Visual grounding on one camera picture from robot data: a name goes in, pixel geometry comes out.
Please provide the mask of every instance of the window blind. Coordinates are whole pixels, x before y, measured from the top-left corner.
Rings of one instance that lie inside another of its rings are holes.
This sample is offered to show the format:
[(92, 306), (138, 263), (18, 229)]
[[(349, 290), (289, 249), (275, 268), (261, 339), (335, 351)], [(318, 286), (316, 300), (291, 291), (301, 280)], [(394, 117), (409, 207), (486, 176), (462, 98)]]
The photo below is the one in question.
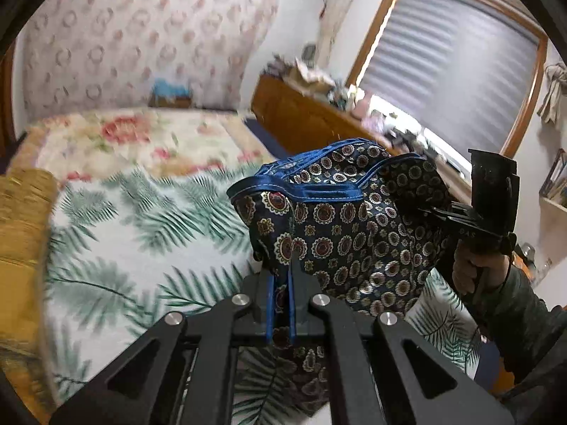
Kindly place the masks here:
[(499, 152), (527, 93), (538, 38), (476, 0), (397, 0), (360, 82), (467, 159)]

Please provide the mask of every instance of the blue piping trim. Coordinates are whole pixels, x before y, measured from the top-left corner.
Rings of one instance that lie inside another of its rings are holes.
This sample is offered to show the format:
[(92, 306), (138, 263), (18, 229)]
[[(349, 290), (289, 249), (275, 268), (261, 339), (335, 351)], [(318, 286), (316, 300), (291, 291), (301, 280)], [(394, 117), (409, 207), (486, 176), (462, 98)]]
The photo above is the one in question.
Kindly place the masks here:
[(289, 338), (293, 345), (296, 341), (296, 296), (293, 290), (291, 263), (287, 269), (287, 295), (289, 296)]
[(268, 276), (268, 303), (266, 305), (266, 342), (271, 343), (271, 338), (274, 333), (274, 313), (276, 308), (274, 306), (274, 275), (270, 273)]
[(417, 153), (404, 153), (398, 156), (391, 156), (390, 158), (386, 158), (382, 161), (377, 162), (372, 168), (368, 170), (368, 172), (362, 177), (357, 183), (357, 187), (362, 187), (368, 180), (376, 174), (376, 171), (380, 169), (382, 166), (391, 165), (403, 162), (404, 160), (423, 160)]
[(342, 148), (344, 146), (354, 145), (354, 144), (371, 144), (380, 147), (378, 144), (372, 142), (371, 140), (368, 140), (367, 138), (357, 137), (357, 138), (347, 138), (347, 140), (340, 140), (339, 142), (335, 142), (330, 146), (326, 146), (325, 148), (322, 148), (321, 150), (307, 152), (310, 156), (307, 162), (303, 163), (301, 166), (297, 166), (297, 165), (294, 166), (293, 170), (290, 173), (284, 174), (284, 177), (294, 176), (294, 174), (297, 174), (298, 172), (304, 170), (306, 167), (311, 166), (315, 162), (318, 162), (324, 156), (327, 156), (328, 153), (334, 152), (338, 148)]
[[(348, 138), (346, 140), (334, 142), (330, 146), (326, 146), (325, 148), (322, 148), (320, 150), (310, 150), (308, 152), (299, 153), (296, 156), (292, 156), (288, 159), (280, 160), (275, 163), (265, 165), (265, 167), (262, 166), (262, 168), (260, 168), (260, 170), (256, 173), (256, 176), (269, 175), (269, 176), (280, 177), (280, 179), (282, 179), (283, 177), (290, 177), (304, 170), (306, 167), (312, 165), (313, 163), (315, 163), (316, 161), (318, 161), (328, 153), (335, 151), (338, 148), (347, 145), (368, 144), (368, 143), (380, 147), (375, 142), (372, 142), (371, 140), (365, 138), (360, 138), (360, 137)], [(290, 169), (289, 171), (282, 169), (283, 166), (291, 162), (295, 162), (296, 164), (292, 168), (289, 168)]]
[(278, 191), (295, 202), (348, 202), (363, 198), (362, 191), (353, 183), (293, 185), (276, 176), (252, 176), (238, 181), (226, 194), (231, 202), (257, 191)]

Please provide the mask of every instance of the fern print blanket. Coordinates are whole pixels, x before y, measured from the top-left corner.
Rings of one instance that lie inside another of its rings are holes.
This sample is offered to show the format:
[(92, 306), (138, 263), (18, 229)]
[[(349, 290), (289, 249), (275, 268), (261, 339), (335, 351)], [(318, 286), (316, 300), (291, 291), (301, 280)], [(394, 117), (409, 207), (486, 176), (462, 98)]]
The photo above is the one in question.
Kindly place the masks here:
[[(248, 229), (226, 196), (257, 169), (245, 163), (156, 179), (136, 167), (67, 183), (53, 211), (45, 279), (47, 370), (59, 401), (166, 313), (205, 312), (259, 271)], [(406, 319), (474, 376), (476, 324), (435, 270)], [(329, 423), (328, 408), (307, 418), (287, 405), (289, 370), (270, 348), (242, 350), (233, 423)]]

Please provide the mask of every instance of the wooden window frame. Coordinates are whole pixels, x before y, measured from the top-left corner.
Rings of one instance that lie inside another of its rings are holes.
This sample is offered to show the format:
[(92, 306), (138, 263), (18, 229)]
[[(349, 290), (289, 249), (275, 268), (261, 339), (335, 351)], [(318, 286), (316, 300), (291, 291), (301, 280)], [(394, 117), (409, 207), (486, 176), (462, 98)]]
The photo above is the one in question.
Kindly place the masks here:
[(12, 65), (15, 42), (8, 48), (4, 58), (0, 58), (0, 157), (9, 154), (16, 142), (12, 115)]
[[(378, 11), (376, 11), (376, 16), (374, 16), (374, 20), (370, 25), (370, 29), (366, 35), (366, 38), (362, 44), (360, 51), (358, 52), (358, 56), (354, 61), (353, 67), (350, 71), (350, 74), (347, 78), (347, 86), (356, 85), (358, 76), (364, 67), (365, 62), (368, 59), (370, 51), (372, 49), (372, 45), (376, 40), (376, 36), (380, 33), (382, 26), (384, 25), (384, 21), (386, 16), (395, 5), (396, 0), (382, 0)], [(518, 22), (522, 27), (530, 31), (534, 34), (538, 40), (538, 50), (536, 54), (536, 60), (534, 65), (534, 70), (532, 72), (532, 81), (531, 81), (531, 88), (526, 93), (522, 106), (520, 107), (520, 112), (516, 118), (516, 121), (512, 125), (512, 129), (508, 134), (506, 141), (502, 149), (500, 150), (500, 154), (504, 155), (508, 158), (513, 158), (520, 147), (520, 143), (524, 135), (526, 134), (526, 130), (528, 129), (529, 122), (531, 120), (532, 115), (535, 111), (535, 106), (538, 102), (539, 93), (541, 90), (541, 85), (543, 83), (543, 73), (544, 73), (544, 66), (545, 66), (545, 59), (547, 57), (547, 44), (548, 38), (545, 32), (543, 32), (539, 27), (532, 24), (528, 19), (520, 16), (516, 12), (512, 11), (508, 6), (495, 1), (495, 0), (477, 0), (480, 1), (493, 9), (503, 13), (510, 19)]]

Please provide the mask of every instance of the silver bolt head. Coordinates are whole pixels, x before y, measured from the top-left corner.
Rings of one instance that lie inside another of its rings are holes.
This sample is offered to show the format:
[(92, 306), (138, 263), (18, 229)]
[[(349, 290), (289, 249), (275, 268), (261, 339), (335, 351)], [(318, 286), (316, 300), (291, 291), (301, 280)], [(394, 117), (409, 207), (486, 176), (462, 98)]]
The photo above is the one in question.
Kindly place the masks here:
[(183, 315), (179, 312), (171, 312), (165, 315), (165, 322), (168, 323), (169, 326), (177, 326), (181, 324), (183, 321)]
[(246, 294), (236, 294), (232, 297), (232, 303), (238, 306), (245, 306), (250, 303), (250, 297), (248, 297)]
[(392, 312), (385, 312), (380, 315), (380, 322), (386, 326), (393, 326), (398, 322), (398, 315)]
[(327, 306), (331, 302), (331, 298), (327, 294), (315, 294), (311, 301), (317, 306)]

